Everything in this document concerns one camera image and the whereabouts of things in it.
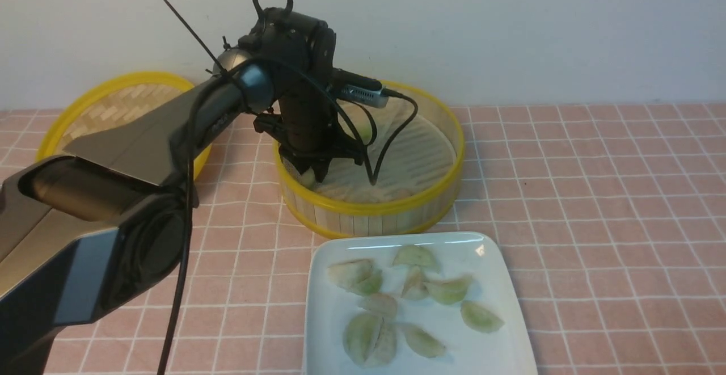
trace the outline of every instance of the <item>robotic arm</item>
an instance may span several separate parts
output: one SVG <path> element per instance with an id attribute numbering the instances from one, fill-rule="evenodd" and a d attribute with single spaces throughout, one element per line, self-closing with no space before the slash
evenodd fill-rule
<path id="1" fill-rule="evenodd" d="M 239 114 L 256 116 L 256 131 L 318 181 L 333 158 L 368 160 L 360 135 L 340 127 L 335 98 L 381 107 L 395 94 L 332 67 L 335 32 L 293 11 L 293 0 L 265 10 L 252 1 L 257 24 L 236 45 L 225 41 L 209 80 L 2 184 L 0 373 L 42 373 L 63 328 L 99 320 L 173 271 L 191 224 L 185 195 L 197 207 L 187 152 L 196 156 Z"/>

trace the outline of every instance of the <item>yellow rim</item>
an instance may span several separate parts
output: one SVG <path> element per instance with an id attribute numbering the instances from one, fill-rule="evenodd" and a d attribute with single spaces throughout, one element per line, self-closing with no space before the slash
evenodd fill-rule
<path id="1" fill-rule="evenodd" d="M 99 99 L 104 98 L 104 96 L 107 96 L 108 94 L 122 90 L 129 86 L 139 85 L 140 83 L 157 83 L 158 85 L 171 86 L 181 91 L 189 91 L 194 87 L 194 85 L 189 82 L 189 80 L 186 80 L 183 77 L 171 73 L 164 73 L 158 71 L 140 71 L 136 73 L 129 73 L 127 75 L 122 75 L 112 80 L 106 81 L 106 83 L 102 83 L 101 85 L 94 87 L 93 89 L 80 96 L 80 98 L 76 99 L 73 104 L 68 106 L 68 108 L 66 108 L 60 114 L 58 119 L 53 122 L 53 125 L 50 127 L 45 137 L 43 138 L 41 146 L 38 148 L 38 155 L 36 156 L 36 160 L 40 161 L 51 155 L 55 155 L 56 147 L 58 146 L 60 139 L 63 137 L 63 132 L 65 132 L 70 124 L 72 124 L 78 118 L 78 116 L 83 114 L 83 112 L 86 111 L 88 107 L 92 106 Z M 202 153 L 197 156 L 197 159 L 195 159 L 195 179 L 202 171 L 204 163 L 207 162 L 210 151 L 211 146 L 203 150 Z"/>
<path id="2" fill-rule="evenodd" d="M 428 220 L 423 225 L 419 225 L 413 229 L 406 230 L 405 232 L 398 233 L 399 235 L 410 235 L 412 233 L 422 233 L 426 230 L 430 229 L 433 225 L 438 223 L 439 220 L 444 219 L 446 216 L 446 213 L 449 212 L 449 209 L 453 207 L 454 202 L 456 201 L 456 197 L 458 196 L 459 187 L 457 187 L 457 191 L 454 194 L 454 197 L 452 197 L 451 201 L 446 205 L 446 207 L 435 217 Z M 327 230 L 324 227 L 320 227 L 319 225 L 314 224 L 311 222 L 311 220 L 308 220 L 306 217 L 304 217 L 303 214 L 298 212 L 297 209 L 290 206 L 290 203 L 288 202 L 288 198 L 284 195 L 282 196 L 283 201 L 285 201 L 285 204 L 288 206 L 288 209 L 290 209 L 290 213 L 293 214 L 293 216 L 302 223 L 306 228 L 312 230 L 313 232 L 316 232 L 318 235 L 321 235 L 328 239 L 345 239 L 345 238 L 352 238 L 353 236 L 350 235 L 343 235 L 343 233 L 340 232 L 334 232 L 332 230 Z"/>
<path id="3" fill-rule="evenodd" d="M 277 173 L 280 174 L 280 178 L 282 178 L 283 183 L 286 186 L 290 187 L 290 189 L 292 189 L 295 194 L 303 197 L 305 201 L 308 201 L 311 204 L 316 205 L 317 207 L 334 210 L 337 213 L 350 215 L 380 215 L 406 212 L 407 210 L 413 209 L 415 207 L 420 207 L 420 205 L 426 204 L 427 202 L 432 201 L 433 199 L 438 197 L 440 194 L 443 193 L 443 191 L 447 189 L 447 187 L 449 187 L 452 183 L 456 181 L 456 179 L 459 178 L 462 163 L 464 161 L 464 131 L 462 130 L 461 124 L 459 124 L 459 121 L 457 121 L 456 116 L 454 116 L 454 113 L 451 111 L 451 109 L 449 109 L 446 104 L 443 104 L 442 101 L 435 98 L 435 96 L 432 96 L 426 91 L 418 90 L 412 86 L 401 85 L 401 83 L 394 83 L 392 81 L 384 81 L 384 83 L 388 86 L 412 91 L 414 93 L 425 96 L 434 103 L 438 104 L 438 106 L 441 107 L 444 112 L 446 112 L 451 117 L 451 119 L 454 120 L 454 124 L 456 124 L 456 130 L 459 137 L 459 146 L 457 149 L 459 153 L 457 154 L 456 163 L 454 163 L 454 166 L 452 166 L 452 168 L 449 169 L 446 175 L 444 175 L 444 177 L 440 181 L 438 181 L 438 183 L 434 184 L 433 187 L 426 189 L 426 191 L 419 192 L 414 196 L 407 197 L 406 199 L 386 202 L 384 204 L 351 204 L 349 202 L 335 201 L 334 199 L 330 199 L 329 197 L 319 195 L 315 192 L 309 191 L 306 187 L 299 184 L 298 181 L 295 180 L 295 178 L 288 174 L 287 169 L 285 169 L 285 166 L 282 164 L 282 158 L 277 155 L 277 145 L 273 145 L 273 149 L 275 149 L 275 166 L 277 167 Z M 313 229 L 313 227 L 310 228 L 312 230 L 315 230 L 317 233 L 320 233 L 318 232 L 318 230 L 316 230 L 319 229 L 319 227 L 316 227 L 316 229 Z"/>

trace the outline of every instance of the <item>square plate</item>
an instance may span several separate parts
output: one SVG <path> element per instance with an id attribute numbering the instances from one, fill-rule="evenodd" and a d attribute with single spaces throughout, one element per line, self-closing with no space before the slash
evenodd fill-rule
<path id="1" fill-rule="evenodd" d="M 481 334 L 462 321 L 459 306 L 439 305 L 430 297 L 421 301 L 398 297 L 407 267 L 391 263 L 402 245 L 425 245 L 441 265 L 441 274 L 426 272 L 431 279 L 455 279 L 471 274 L 475 282 L 467 300 L 480 302 L 505 321 L 493 334 Z M 352 259 L 374 259 L 383 270 L 381 292 L 396 296 L 399 322 L 414 323 L 446 345 L 446 355 L 425 359 L 406 345 L 397 331 L 398 347 L 391 364 L 360 368 L 343 349 L 343 331 L 356 314 L 361 297 L 336 287 L 327 278 L 330 264 Z M 537 366 L 519 302 L 500 249 L 491 238 L 474 232 L 424 233 L 376 238 L 328 241 L 315 252 L 310 267 L 305 333 L 307 375 L 536 375 Z"/>

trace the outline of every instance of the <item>pink tablecloth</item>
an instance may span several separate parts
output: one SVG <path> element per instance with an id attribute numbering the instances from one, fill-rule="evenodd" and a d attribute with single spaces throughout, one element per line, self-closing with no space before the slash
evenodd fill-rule
<path id="1" fill-rule="evenodd" d="M 462 193 L 434 229 L 500 244 L 540 373 L 726 373 L 726 104 L 455 111 Z M 0 116 L 0 179 L 56 115 Z M 171 373 L 301 370 L 323 239 L 281 204 L 272 158 L 249 119 L 213 146 Z M 155 373 L 174 280 L 63 331 L 48 372 Z"/>

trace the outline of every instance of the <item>white wall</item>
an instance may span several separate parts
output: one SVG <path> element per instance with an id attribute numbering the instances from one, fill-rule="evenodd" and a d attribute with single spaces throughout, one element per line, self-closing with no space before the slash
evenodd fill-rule
<path id="1" fill-rule="evenodd" d="M 171 0 L 213 50 L 251 0 Z M 282 0 L 263 0 L 282 5 Z M 296 0 L 338 67 L 449 103 L 726 99 L 726 0 Z M 0 107 L 62 107 L 132 70 L 210 62 L 161 0 L 0 0 Z"/>

